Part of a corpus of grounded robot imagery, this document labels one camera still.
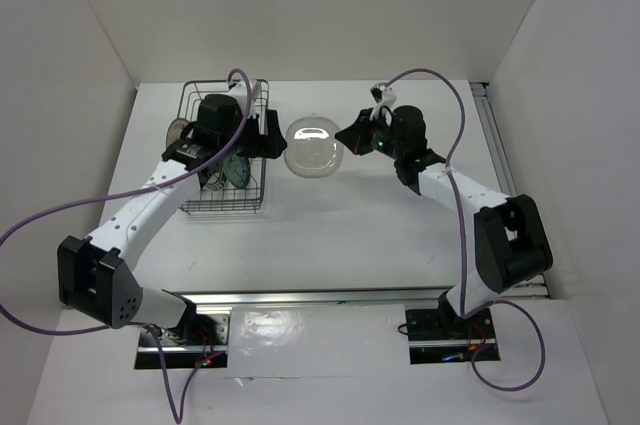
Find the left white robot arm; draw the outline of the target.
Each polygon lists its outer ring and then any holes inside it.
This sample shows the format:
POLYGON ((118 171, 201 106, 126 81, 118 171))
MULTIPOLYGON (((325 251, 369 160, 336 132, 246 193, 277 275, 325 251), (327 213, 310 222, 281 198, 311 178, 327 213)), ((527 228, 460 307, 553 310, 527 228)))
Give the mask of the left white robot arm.
POLYGON ((249 102, 232 93, 207 95, 196 119, 167 145, 136 196, 86 237, 62 241, 57 265, 63 304, 113 329, 161 327, 176 344, 210 325, 191 300, 141 286, 134 268, 156 234, 206 187, 226 157, 276 159, 284 152, 277 112, 245 116, 242 108, 249 102))

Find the aluminium rail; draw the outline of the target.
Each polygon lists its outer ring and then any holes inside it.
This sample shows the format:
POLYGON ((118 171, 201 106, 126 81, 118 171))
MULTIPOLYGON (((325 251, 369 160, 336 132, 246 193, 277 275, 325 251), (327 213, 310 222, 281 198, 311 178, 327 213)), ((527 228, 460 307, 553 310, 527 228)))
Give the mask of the aluminium rail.
POLYGON ((179 292, 197 305, 233 306, 319 306, 436 302, 442 287, 396 287, 369 289, 324 289, 289 291, 179 292))
POLYGON ((480 245, 482 258, 489 264, 491 284, 499 286, 501 293, 520 286, 549 270, 553 255, 539 215, 538 207, 530 196, 516 190, 511 168, 500 136, 486 83, 471 85, 472 97, 479 114, 489 153, 496 172, 499 190, 507 196, 500 222, 490 223, 483 237, 488 241, 480 245))

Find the aluminium rail front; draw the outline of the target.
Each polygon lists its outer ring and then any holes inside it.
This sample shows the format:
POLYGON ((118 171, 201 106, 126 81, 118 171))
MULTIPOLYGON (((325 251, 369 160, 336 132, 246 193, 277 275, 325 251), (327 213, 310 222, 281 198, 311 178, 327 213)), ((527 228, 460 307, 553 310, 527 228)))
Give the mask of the aluminium rail front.
POLYGON ((442 287, 396 287, 369 289, 324 289, 289 291, 179 292, 197 305, 233 306, 319 306, 436 302, 442 287))

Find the teal red rimmed plate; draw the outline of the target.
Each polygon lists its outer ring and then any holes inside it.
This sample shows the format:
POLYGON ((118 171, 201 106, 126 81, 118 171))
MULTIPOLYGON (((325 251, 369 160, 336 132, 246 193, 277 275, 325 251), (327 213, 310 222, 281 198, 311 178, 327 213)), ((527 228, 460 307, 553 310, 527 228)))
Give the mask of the teal red rimmed plate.
POLYGON ((217 192, 223 190, 227 184, 227 176, 224 171, 224 165, 218 163, 215 165, 212 175, 205 183, 204 188, 208 191, 217 192))

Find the aluminium rail right side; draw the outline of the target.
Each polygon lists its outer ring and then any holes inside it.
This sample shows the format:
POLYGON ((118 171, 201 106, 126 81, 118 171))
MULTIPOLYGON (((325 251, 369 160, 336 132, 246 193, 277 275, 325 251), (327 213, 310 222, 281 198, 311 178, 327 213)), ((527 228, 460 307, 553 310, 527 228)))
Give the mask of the aluminium rail right side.
POLYGON ((538 207, 530 196, 516 190, 511 168, 500 136, 486 83, 471 85, 472 97, 479 114, 489 153, 496 172, 499 190, 507 196, 500 222, 490 223, 483 237, 488 241, 480 245, 482 258, 489 264, 491 284, 499 286, 501 293, 520 286, 549 270, 553 255, 539 215, 538 207))

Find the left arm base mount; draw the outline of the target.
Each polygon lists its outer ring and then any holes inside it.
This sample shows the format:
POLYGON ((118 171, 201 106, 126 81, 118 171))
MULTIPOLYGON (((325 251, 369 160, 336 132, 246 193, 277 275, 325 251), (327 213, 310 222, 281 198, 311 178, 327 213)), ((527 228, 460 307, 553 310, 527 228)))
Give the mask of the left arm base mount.
POLYGON ((186 334, 176 329, 153 326, 155 335, 146 329, 139 333, 134 361, 135 370, 159 370, 159 341, 168 370, 193 369, 201 363, 202 369, 224 369, 228 366, 228 339, 231 313, 214 311, 199 315, 195 325, 186 334))

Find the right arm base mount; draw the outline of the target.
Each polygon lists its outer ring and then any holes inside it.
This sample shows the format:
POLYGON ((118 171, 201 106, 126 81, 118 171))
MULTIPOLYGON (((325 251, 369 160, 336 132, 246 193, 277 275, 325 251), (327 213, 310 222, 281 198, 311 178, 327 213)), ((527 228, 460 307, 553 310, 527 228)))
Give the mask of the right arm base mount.
POLYGON ((499 361, 493 319, 488 309, 471 318, 458 317, 445 294, 431 308, 405 311, 397 331, 408 339, 411 365, 499 361))

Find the clear grey glass plate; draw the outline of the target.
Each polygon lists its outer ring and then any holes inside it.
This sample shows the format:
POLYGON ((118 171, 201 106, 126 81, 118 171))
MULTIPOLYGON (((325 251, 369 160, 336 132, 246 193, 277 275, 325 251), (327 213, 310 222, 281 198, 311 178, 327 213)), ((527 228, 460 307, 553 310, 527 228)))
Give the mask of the clear grey glass plate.
POLYGON ((326 117, 307 116, 294 121, 287 129, 284 160, 296 176, 326 178, 341 166, 344 146, 335 138, 339 127, 326 117))

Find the orange sunburst plate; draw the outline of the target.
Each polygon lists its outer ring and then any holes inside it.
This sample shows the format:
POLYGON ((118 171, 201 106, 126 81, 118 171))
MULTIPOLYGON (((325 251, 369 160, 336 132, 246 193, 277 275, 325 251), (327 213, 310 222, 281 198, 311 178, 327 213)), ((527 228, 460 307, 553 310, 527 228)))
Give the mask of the orange sunburst plate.
POLYGON ((178 140, 189 139, 192 135, 191 122, 184 118, 174 119, 166 132, 165 147, 169 148, 178 140))

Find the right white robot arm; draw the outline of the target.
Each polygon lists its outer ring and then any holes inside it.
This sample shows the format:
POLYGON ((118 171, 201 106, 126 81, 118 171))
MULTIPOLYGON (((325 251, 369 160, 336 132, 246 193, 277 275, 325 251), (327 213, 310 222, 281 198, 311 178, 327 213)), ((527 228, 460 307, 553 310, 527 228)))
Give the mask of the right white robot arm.
POLYGON ((444 294, 445 306, 436 314, 444 335, 460 336, 482 306, 552 267, 535 201, 526 194, 508 196, 489 189, 448 167, 429 147, 418 108, 401 106, 390 119, 371 119, 370 111, 363 109, 335 138, 357 156, 379 152, 391 158, 404 186, 456 212, 462 222, 463 275, 444 294))

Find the blue patterned plate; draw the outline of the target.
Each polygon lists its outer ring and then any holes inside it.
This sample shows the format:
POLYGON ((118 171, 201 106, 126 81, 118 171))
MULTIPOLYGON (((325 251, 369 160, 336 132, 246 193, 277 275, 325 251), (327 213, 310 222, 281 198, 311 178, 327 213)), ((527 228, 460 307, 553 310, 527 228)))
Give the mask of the blue patterned plate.
POLYGON ((236 154, 228 155, 223 161, 224 174, 236 189, 246 189, 250 178, 250 161, 246 157, 236 154))

